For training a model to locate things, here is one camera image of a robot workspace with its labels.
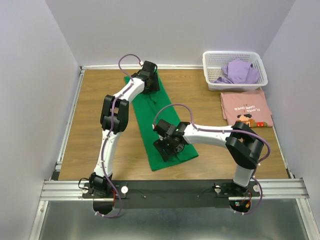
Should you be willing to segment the white plastic basket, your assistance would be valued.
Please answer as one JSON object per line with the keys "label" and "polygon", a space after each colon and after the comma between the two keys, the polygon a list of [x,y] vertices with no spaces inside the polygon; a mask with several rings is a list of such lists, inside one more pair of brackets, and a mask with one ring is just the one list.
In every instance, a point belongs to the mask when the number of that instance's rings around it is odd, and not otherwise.
{"label": "white plastic basket", "polygon": [[253,91],[268,84],[260,55],[250,51],[206,51],[202,54],[210,91]]}

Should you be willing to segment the purple t shirt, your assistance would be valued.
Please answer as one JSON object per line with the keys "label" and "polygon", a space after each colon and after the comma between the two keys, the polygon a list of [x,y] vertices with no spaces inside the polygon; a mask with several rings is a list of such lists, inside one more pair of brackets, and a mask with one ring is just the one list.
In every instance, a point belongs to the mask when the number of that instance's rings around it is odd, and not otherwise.
{"label": "purple t shirt", "polygon": [[252,63],[235,59],[221,67],[223,76],[214,80],[215,84],[256,84],[260,78],[259,71]]}

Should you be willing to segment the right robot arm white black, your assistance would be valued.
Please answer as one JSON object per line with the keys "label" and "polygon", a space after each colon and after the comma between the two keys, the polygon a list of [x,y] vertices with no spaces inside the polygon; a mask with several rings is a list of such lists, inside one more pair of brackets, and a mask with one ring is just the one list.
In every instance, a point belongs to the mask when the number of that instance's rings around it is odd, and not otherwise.
{"label": "right robot arm white black", "polygon": [[159,136],[153,145],[164,162],[181,153],[187,145],[204,144],[226,148],[236,163],[235,174],[230,183],[230,191],[236,196],[247,192],[266,145],[260,136],[242,122],[218,127],[184,121],[174,125],[161,119],[152,129]]}

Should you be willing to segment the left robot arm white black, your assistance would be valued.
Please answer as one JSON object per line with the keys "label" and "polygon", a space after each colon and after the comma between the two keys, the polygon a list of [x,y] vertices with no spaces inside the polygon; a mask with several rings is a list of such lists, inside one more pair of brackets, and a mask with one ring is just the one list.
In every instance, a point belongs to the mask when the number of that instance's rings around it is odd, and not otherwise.
{"label": "left robot arm white black", "polygon": [[160,90],[158,66],[140,62],[141,69],[129,75],[129,82],[116,94],[106,95],[102,104],[100,124],[102,142],[96,166],[89,177],[89,187],[99,197],[107,197],[114,189],[111,183],[113,161],[121,134],[129,122],[129,105],[139,94]]}

